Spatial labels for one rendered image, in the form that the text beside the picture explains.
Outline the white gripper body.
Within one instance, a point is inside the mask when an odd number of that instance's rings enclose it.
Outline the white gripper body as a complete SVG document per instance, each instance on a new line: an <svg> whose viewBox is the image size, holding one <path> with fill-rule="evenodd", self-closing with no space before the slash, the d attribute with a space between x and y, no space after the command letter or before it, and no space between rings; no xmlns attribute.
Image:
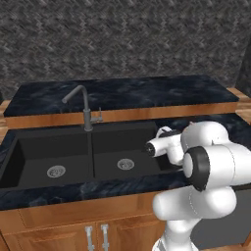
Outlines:
<svg viewBox="0 0 251 251"><path fill-rule="evenodd" d="M167 155L171 164L177 166L181 165L183 159L183 150L180 145L169 147L167 150Z"/></svg>

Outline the grey sink tap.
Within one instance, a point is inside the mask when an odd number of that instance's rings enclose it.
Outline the grey sink tap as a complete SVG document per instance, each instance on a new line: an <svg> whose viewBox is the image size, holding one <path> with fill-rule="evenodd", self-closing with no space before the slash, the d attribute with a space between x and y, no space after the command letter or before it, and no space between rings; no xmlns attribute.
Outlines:
<svg viewBox="0 0 251 251"><path fill-rule="evenodd" d="M91 116L91 110L89 108L88 103L88 93L84 85L78 85L76 88L74 88L69 94L67 94L63 99L62 102L64 104L67 104L78 92L82 92L83 96L83 119L84 119L84 130L85 131L92 131L93 130L93 124L94 123L100 123L103 121L102 119L102 111L99 111L98 117L92 117Z"/></svg>

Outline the black double basin sink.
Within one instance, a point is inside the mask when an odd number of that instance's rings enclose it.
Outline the black double basin sink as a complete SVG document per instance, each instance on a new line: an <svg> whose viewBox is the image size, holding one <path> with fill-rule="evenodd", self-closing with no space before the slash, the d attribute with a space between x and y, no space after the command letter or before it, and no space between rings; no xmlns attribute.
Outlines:
<svg viewBox="0 0 251 251"><path fill-rule="evenodd" d="M168 174L179 169L166 155L153 158L145 150L157 133L154 122L95 125L87 132L80 126L26 130L16 134L0 169L0 189L27 189L93 180ZM134 168L122 171L120 159L131 159ZM63 166L58 178L49 168Z"/></svg>

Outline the round grey drain strainer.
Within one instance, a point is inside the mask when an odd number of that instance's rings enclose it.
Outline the round grey drain strainer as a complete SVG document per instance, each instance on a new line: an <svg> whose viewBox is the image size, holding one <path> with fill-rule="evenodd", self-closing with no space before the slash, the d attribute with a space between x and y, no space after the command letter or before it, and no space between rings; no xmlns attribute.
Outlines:
<svg viewBox="0 0 251 251"><path fill-rule="evenodd" d="M48 169L47 175L50 178L58 178L60 176L63 176L65 174L65 172L66 172L65 167L56 165L56 166L53 166L53 167Z"/></svg>
<svg viewBox="0 0 251 251"><path fill-rule="evenodd" d="M120 159L117 167L122 171L129 171L134 168L134 162L131 159Z"/></svg>

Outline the grey dishwasher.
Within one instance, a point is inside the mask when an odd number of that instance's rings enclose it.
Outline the grey dishwasher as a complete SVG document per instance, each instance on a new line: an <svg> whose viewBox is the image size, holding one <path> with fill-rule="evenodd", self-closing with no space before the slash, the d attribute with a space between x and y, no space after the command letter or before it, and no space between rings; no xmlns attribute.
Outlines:
<svg viewBox="0 0 251 251"><path fill-rule="evenodd" d="M236 190L235 210L221 219L201 220L191 233L198 249L243 243L251 231L251 189Z"/></svg>

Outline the wooden cupboard door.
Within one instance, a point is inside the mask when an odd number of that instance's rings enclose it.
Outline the wooden cupboard door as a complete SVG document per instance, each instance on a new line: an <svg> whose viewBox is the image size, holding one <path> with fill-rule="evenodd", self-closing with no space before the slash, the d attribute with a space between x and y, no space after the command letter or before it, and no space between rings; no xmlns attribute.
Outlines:
<svg viewBox="0 0 251 251"><path fill-rule="evenodd" d="M92 224L55 226L5 234L10 251L88 251L85 227L92 226L92 242L97 249Z"/></svg>
<svg viewBox="0 0 251 251"><path fill-rule="evenodd" d="M165 223L153 214L100 221L96 223L98 251L104 251L100 228L103 224L109 225L109 251L152 251L153 245L165 230Z"/></svg>

